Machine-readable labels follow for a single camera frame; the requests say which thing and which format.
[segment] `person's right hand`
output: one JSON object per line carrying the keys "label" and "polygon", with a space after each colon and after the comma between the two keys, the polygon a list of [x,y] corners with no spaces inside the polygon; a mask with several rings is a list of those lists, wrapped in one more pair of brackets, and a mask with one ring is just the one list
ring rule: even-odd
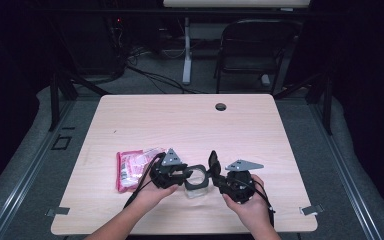
{"label": "person's right hand", "polygon": [[[264,186],[263,180],[257,175],[252,174],[252,179]],[[259,184],[255,184],[255,188],[264,194]],[[244,204],[234,202],[227,194],[223,194],[226,205],[238,214],[239,219],[244,226],[251,232],[255,239],[280,239],[272,225],[270,224],[267,204],[264,199],[254,193],[252,198]]]}

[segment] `chair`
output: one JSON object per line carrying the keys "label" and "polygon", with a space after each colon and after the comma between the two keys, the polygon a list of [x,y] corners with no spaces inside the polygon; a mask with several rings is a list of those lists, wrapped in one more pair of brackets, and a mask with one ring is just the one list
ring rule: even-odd
{"label": "chair", "polygon": [[229,24],[221,36],[214,78],[220,92],[222,73],[274,75],[276,86],[285,48],[300,33],[301,24],[287,20],[243,19]]}

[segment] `pink package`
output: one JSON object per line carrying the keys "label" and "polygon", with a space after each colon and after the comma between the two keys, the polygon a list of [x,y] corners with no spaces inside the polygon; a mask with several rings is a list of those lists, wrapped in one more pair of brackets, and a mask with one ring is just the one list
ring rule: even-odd
{"label": "pink package", "polygon": [[117,153],[117,190],[124,193],[136,189],[139,179],[142,177],[144,166],[160,152],[163,148],[152,148]]}

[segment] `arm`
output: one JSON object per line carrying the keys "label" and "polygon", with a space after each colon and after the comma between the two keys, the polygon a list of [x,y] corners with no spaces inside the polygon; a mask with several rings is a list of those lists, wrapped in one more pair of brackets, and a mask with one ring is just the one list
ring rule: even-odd
{"label": "arm", "polygon": [[[145,176],[144,183],[146,184],[149,181],[151,181],[151,178],[148,174]],[[178,185],[173,185],[167,189],[160,189],[150,182],[138,193],[129,206],[86,239],[125,239],[147,212],[152,210],[163,198],[174,193],[177,188]]]}
{"label": "arm", "polygon": [[[254,181],[259,182],[264,186],[263,181],[257,175],[252,175],[252,178]],[[255,188],[258,191],[263,192],[263,189],[258,184],[255,185]],[[279,235],[270,224],[267,204],[260,195],[255,193],[254,196],[244,204],[234,202],[226,194],[223,194],[223,198],[226,205],[238,214],[239,219],[251,232],[254,239],[280,240]]]}

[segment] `desk leg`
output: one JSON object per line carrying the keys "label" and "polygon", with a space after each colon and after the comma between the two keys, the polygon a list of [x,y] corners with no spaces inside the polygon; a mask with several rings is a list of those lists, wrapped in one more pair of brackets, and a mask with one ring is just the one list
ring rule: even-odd
{"label": "desk leg", "polygon": [[189,35],[189,18],[185,18],[185,65],[183,67],[183,84],[189,85],[191,83],[191,39]]}

